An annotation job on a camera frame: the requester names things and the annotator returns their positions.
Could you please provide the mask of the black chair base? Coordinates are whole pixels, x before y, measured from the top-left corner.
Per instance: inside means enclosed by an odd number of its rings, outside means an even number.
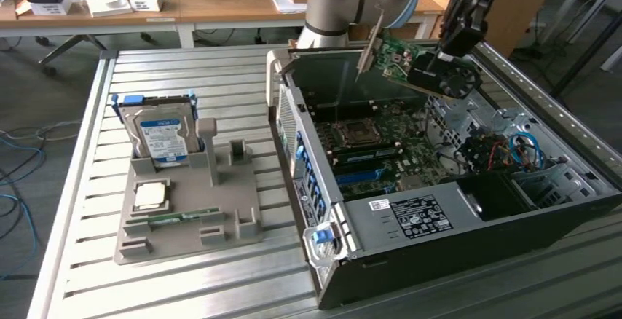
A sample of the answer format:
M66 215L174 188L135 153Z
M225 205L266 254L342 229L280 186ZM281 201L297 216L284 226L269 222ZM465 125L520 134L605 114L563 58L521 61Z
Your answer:
M81 42L89 42L101 51L107 50L105 44L99 41L95 35L90 35L90 34L73 35L38 62L38 64L42 67L42 72L46 76L57 75L57 69L49 66L49 63L53 62L63 53L66 53Z

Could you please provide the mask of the expansion slot with blue latch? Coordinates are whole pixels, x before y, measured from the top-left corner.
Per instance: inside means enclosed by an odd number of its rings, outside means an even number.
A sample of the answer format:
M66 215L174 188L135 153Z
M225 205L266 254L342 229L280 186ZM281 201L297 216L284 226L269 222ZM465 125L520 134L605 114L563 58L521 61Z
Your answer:
M377 169L377 170L366 170L366 171L360 171L356 173L346 173L346 174L338 175L336 177L336 180L338 182L338 185L358 184L365 181L380 180L384 173L385 173L384 168Z

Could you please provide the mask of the white paper stack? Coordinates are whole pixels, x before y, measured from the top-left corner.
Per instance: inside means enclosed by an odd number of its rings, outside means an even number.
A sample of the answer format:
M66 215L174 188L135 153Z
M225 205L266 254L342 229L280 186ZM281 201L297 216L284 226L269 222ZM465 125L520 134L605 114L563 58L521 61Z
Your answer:
M305 13L308 10L308 4L296 3L293 0L272 0L274 7L281 14L296 14Z

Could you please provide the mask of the long wooden desk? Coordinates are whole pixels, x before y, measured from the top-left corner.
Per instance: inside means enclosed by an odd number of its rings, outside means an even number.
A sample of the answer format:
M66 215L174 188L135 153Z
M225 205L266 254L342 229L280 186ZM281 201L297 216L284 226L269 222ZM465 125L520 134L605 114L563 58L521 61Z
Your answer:
M273 0L165 0L159 12L93 17L75 5L67 15L17 15L18 0L0 6L0 38L122 34L157 31L178 33L181 46L195 46L193 33L202 29L277 28L305 24L305 15L282 14Z

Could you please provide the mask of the open black white box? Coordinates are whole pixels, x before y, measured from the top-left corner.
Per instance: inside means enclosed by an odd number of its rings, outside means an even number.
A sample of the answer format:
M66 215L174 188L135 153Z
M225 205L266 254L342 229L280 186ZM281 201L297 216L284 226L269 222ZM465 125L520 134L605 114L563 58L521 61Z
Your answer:
M67 15L73 0L27 0L35 15Z

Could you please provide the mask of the green motherboard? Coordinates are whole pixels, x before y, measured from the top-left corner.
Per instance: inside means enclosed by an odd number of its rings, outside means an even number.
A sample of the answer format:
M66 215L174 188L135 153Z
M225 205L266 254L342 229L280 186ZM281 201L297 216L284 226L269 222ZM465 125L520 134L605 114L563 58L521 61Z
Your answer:
M434 186L461 174L464 165L458 163L458 159L450 159L448 154L441 153L441 150L449 147L449 143L433 143L426 137L428 131L432 130L432 118L428 116L428 110L417 104L398 100L385 103L372 101L360 105L316 109L312 115L334 177L346 173L385 169L377 181L338 185L344 200L360 200ZM344 146L334 127L338 122L354 119L374 121L381 134L380 143ZM392 158L338 166L332 164L334 152L393 147L400 149L400 154Z

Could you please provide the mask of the green loose RAM stick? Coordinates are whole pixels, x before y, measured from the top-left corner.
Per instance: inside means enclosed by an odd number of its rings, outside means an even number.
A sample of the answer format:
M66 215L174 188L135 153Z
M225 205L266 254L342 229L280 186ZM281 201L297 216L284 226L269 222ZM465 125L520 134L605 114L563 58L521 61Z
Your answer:
M130 218L126 220L126 225L139 225L147 223L147 225L162 226L171 224L181 224L190 221L197 221L209 213L220 213L220 208L208 208L202 210L194 210L185 213L167 213L155 216L143 216L138 218Z

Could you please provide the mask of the grey plastic parts rack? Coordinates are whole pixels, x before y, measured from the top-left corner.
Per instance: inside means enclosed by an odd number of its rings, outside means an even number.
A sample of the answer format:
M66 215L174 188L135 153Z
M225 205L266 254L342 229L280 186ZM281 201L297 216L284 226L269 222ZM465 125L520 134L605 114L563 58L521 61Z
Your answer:
M252 149L242 139L217 147L217 134L217 120L200 119L197 135L205 149L189 156L186 165L158 169L146 159L131 160L114 255L119 265L212 252L264 239ZM150 210L135 210L137 188L151 182L167 185L165 203ZM208 208L220 208L221 212L181 224L126 225L130 218Z

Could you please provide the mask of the small white carton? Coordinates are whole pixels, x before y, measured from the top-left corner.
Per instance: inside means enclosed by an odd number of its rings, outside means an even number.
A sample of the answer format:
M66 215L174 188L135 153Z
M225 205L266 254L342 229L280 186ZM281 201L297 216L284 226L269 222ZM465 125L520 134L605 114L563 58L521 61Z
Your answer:
M130 0L133 10L137 12L159 12L163 0Z

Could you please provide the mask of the white box with tape roll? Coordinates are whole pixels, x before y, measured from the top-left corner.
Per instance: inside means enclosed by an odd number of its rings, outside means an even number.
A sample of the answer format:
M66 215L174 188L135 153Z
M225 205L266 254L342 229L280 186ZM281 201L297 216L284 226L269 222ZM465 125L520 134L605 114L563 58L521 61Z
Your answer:
M86 0L93 17L107 17L133 13L129 0Z

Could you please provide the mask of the green graphics card with fan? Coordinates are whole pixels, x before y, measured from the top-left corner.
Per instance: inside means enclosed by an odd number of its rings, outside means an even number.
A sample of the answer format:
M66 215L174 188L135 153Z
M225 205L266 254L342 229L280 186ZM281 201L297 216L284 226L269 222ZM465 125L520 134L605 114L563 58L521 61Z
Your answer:
M444 57L436 49L386 34L385 10L377 8L380 18L357 64L356 85L364 99L381 100L405 91L465 99L482 85L473 61Z

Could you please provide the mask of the perforated metal drive cage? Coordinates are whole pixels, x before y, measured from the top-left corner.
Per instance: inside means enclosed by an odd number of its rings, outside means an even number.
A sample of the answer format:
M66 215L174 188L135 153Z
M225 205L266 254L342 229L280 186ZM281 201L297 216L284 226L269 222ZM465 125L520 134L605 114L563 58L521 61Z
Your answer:
M481 127L492 127L496 108L478 91L473 91L465 99L428 97L432 107L432 119L441 127L445 141L453 141L457 146L472 136L472 132Z

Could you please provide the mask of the square CPU chip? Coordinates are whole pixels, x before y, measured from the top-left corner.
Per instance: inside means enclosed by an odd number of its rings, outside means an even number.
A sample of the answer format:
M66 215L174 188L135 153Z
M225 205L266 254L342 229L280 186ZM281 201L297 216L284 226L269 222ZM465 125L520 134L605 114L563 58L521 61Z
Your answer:
M167 185L163 182L143 183L137 188L134 209L158 208L166 200Z

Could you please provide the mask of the hard disk in blue carrier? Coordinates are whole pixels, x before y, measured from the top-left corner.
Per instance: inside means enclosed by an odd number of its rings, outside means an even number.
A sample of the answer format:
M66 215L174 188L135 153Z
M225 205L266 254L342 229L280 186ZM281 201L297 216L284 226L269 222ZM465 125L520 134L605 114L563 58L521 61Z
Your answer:
M115 94L111 101L131 139L134 158L150 158L157 168L185 165L189 156L204 149L194 92L161 97Z

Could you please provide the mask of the grey power supply unit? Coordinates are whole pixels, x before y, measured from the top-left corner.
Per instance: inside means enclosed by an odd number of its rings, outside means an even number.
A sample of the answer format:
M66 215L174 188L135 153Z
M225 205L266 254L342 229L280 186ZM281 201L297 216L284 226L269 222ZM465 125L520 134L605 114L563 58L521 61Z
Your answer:
M372 256L484 226L474 196L457 182L345 202L354 254Z

